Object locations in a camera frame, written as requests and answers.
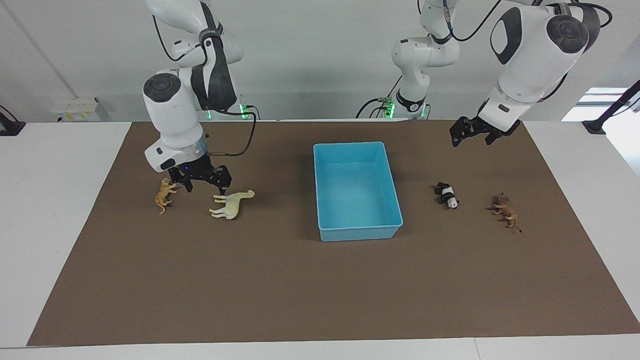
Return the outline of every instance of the black and white panda figurine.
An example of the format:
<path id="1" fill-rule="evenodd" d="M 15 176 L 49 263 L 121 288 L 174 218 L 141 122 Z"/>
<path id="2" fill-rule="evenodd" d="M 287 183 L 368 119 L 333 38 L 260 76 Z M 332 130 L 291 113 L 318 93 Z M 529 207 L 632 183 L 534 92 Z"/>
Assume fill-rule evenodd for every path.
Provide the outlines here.
<path id="1" fill-rule="evenodd" d="M 440 196 L 441 204 L 444 204 L 446 202 L 449 209 L 458 208 L 458 203 L 460 203 L 460 201 L 456 199 L 456 195 L 453 194 L 453 188 L 451 187 L 451 185 L 438 183 L 438 186 L 436 186 L 435 190 L 436 194 Z"/>

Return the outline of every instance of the brown table mat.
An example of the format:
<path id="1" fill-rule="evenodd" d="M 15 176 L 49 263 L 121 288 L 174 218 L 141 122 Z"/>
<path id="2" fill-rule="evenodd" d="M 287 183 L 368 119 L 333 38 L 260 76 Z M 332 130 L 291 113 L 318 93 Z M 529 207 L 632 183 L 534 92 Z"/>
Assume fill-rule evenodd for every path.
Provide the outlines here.
<path id="1" fill-rule="evenodd" d="M 214 158 L 251 188 L 233 221 L 217 189 L 182 188 L 167 212 L 131 126 L 28 345 L 375 340 L 638 333 L 631 312 L 521 127 L 451 146 L 451 122 L 261 123 L 250 150 Z M 237 151 L 247 123 L 204 124 Z M 312 146 L 382 141 L 404 226 L 391 240 L 320 242 Z M 451 183 L 448 211 L 432 186 Z M 523 234 L 486 208 L 507 193 Z"/>

